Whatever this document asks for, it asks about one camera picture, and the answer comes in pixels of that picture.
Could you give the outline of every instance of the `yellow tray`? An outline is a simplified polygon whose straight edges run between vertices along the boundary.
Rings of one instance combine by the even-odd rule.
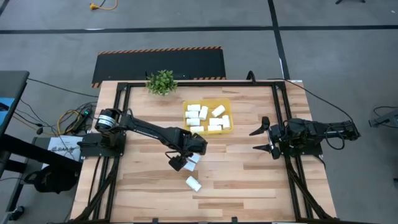
[[[209,108],[207,112],[206,121],[200,121],[200,126],[204,126],[205,131],[199,132],[198,134],[208,135],[208,134],[228,134],[234,129],[234,123],[232,119],[232,109],[231,102],[229,99],[209,99],[209,100],[187,100],[183,103],[183,117],[184,117],[184,128],[186,130],[190,130],[189,126],[187,126],[187,119],[185,118],[185,112],[188,111],[188,105],[199,104],[200,108],[202,106],[207,106]],[[222,118],[223,115],[229,116],[229,122],[231,123],[231,129],[229,130],[221,130],[221,131],[208,131],[207,126],[209,125],[209,118],[212,118],[211,112],[216,109],[219,105],[223,105],[225,107],[224,113],[220,114],[217,118]]]

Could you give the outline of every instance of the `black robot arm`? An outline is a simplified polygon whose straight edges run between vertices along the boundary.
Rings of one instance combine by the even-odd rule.
[[[182,154],[195,152],[204,155],[206,153],[207,142],[200,135],[181,128],[162,128],[134,118],[131,114],[121,116],[118,128],[158,139],[163,145]]]
[[[117,144],[118,135],[125,131],[134,131],[158,139],[163,145],[180,154],[175,157],[168,156],[170,158],[169,164],[176,171],[179,171],[187,163],[187,157],[192,156],[193,153],[200,155],[206,153],[207,142],[199,134],[192,134],[190,131],[176,127],[163,128],[137,119],[132,114],[128,114],[127,111],[102,110],[95,128],[103,135],[102,145],[109,147]]]
[[[344,140],[354,141],[360,137],[355,124],[352,121],[344,121],[340,123],[320,123],[317,121],[307,121],[304,119],[293,118],[284,122],[284,126],[269,126],[269,118],[263,117],[262,124],[259,129],[250,135],[268,133],[269,144],[256,146],[255,149],[270,152],[274,159],[278,159],[281,151],[276,143],[286,144],[289,146],[287,152],[290,156],[298,154],[320,154],[320,142],[324,139],[334,149],[343,149]],[[334,147],[329,143],[330,138],[340,138],[343,141],[341,147]]]

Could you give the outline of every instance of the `wooden tabletop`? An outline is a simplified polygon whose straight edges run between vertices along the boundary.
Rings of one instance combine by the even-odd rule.
[[[102,109],[113,107],[116,85],[117,82],[103,82],[96,116]],[[293,117],[311,119],[305,92],[286,85]],[[270,118],[271,125],[277,123],[270,87],[178,87],[177,92],[168,96],[151,95],[144,87],[133,87],[129,107],[136,118],[163,127],[182,128],[183,101],[209,98],[231,101],[234,131],[205,136],[207,153],[193,172],[174,171],[164,155],[165,146],[155,139],[127,132],[112,222],[150,222],[154,217],[160,222],[230,222],[234,216],[241,222],[294,221],[284,158],[273,160],[267,152],[252,149],[267,144],[266,134],[249,137],[260,126],[263,116]],[[87,205],[96,160],[89,158],[83,163],[71,218]],[[335,216],[323,164],[313,156],[302,156],[302,160],[309,191],[329,215]],[[100,169],[101,164],[93,192],[98,186]],[[202,185],[198,192],[185,183],[190,175]],[[297,192],[304,217],[302,195]],[[103,197],[100,217],[104,216],[107,195]]]

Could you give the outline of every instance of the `green plant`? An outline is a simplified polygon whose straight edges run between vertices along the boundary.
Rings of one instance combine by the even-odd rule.
[[[150,77],[147,77],[146,87],[149,92],[164,96],[169,94],[170,91],[175,91],[177,82],[173,79],[173,71],[162,70],[158,72],[158,75],[151,74]]]

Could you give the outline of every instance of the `black and orange striped mat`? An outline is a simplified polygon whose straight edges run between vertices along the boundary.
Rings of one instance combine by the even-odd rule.
[[[172,70],[176,80],[226,79],[221,47],[115,50],[98,53],[92,87],[108,80],[145,80],[159,70]]]

